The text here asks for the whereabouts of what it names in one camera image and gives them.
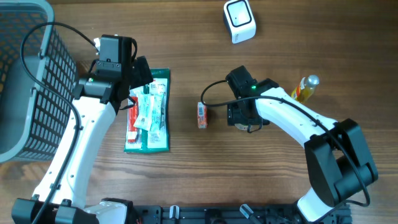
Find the mint green sachet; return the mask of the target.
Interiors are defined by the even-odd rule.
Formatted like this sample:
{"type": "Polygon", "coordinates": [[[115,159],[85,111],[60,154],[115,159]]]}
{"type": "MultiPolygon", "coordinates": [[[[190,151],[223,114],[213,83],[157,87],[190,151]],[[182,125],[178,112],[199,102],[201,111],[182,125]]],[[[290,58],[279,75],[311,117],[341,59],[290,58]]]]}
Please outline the mint green sachet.
{"type": "Polygon", "coordinates": [[[138,97],[139,112],[134,127],[159,131],[162,124],[164,94],[143,94],[138,97]]]}

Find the green white gloves package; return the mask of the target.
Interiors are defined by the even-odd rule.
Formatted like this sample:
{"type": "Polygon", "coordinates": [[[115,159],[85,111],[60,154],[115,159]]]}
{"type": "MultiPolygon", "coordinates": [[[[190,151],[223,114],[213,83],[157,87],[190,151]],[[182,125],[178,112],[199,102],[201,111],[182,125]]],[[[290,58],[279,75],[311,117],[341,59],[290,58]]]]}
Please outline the green white gloves package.
{"type": "Polygon", "coordinates": [[[125,153],[156,153],[165,152],[169,150],[169,121],[168,121],[168,107],[169,107],[169,88],[170,88],[170,69],[169,68],[152,68],[151,73],[153,82],[133,88],[137,97],[143,94],[164,94],[164,101],[162,107],[162,124],[159,131],[146,131],[139,129],[139,136],[137,142],[127,142],[127,127],[128,127],[128,109],[129,102],[133,101],[130,97],[125,109],[127,110],[127,127],[126,127],[126,142],[124,146],[125,153]]]}

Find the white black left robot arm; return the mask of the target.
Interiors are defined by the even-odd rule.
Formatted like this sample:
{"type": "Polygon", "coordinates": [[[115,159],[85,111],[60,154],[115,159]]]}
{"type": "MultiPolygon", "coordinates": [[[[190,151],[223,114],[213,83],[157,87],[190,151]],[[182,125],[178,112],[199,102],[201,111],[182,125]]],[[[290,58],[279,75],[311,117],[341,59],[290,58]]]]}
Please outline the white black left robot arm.
{"type": "Polygon", "coordinates": [[[138,57],[131,37],[103,35],[96,70],[81,77],[74,90],[72,113],[55,157],[32,198],[12,208],[15,223],[135,223],[130,200],[104,198],[86,206],[86,193],[101,142],[129,90],[153,81],[145,57],[138,57]]]}

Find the green lid jar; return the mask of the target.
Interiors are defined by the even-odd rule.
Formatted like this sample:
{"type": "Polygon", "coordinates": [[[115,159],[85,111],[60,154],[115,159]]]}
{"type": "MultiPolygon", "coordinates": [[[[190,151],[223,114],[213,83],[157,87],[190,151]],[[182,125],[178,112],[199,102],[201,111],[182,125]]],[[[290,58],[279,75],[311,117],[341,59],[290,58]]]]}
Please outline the green lid jar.
{"type": "Polygon", "coordinates": [[[247,130],[249,129],[249,126],[248,126],[248,125],[243,125],[243,124],[240,124],[240,123],[236,123],[235,126],[236,126],[239,130],[242,130],[242,131],[247,131],[247,130]]]}

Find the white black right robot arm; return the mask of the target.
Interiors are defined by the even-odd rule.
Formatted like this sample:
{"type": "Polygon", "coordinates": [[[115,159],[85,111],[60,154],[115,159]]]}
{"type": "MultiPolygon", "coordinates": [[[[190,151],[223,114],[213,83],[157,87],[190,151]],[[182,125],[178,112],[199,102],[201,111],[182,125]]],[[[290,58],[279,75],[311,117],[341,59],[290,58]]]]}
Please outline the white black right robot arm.
{"type": "Polygon", "coordinates": [[[230,126],[252,133],[273,123],[303,147],[311,187],[297,209],[305,221],[321,220],[358,192],[369,205],[367,187],[377,181],[378,171],[358,123],[322,116],[271,79],[258,82],[244,66],[225,80],[235,97],[228,103],[230,126]]]}

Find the red coffee stick sachet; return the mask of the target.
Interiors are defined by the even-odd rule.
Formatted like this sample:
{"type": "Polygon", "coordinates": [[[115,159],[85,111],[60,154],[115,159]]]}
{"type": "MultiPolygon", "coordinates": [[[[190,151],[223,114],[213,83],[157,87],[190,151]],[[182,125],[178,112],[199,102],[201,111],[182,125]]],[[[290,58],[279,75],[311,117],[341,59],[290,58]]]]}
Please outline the red coffee stick sachet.
{"type": "Polygon", "coordinates": [[[133,101],[129,102],[130,108],[128,109],[127,142],[132,144],[137,142],[139,136],[139,129],[134,126],[139,114],[139,106],[136,92],[131,90],[130,97],[133,101]]]}

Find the yellow oil bottle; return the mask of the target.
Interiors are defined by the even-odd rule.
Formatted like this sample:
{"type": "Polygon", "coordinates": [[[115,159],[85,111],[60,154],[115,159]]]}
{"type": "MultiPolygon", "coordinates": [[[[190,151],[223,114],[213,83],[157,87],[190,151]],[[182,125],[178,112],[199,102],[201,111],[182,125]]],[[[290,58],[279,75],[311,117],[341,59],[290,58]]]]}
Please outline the yellow oil bottle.
{"type": "Polygon", "coordinates": [[[317,75],[303,77],[291,93],[291,97],[300,103],[305,103],[314,94],[319,84],[320,80],[317,75]]]}

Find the small orange box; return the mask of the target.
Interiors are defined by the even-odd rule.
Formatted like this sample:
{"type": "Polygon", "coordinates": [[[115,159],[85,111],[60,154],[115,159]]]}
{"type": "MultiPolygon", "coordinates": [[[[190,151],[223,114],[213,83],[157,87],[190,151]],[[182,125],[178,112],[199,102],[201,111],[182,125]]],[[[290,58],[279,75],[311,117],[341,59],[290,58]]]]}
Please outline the small orange box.
{"type": "Polygon", "coordinates": [[[197,121],[200,129],[207,128],[207,107],[202,102],[197,103],[197,121]]]}

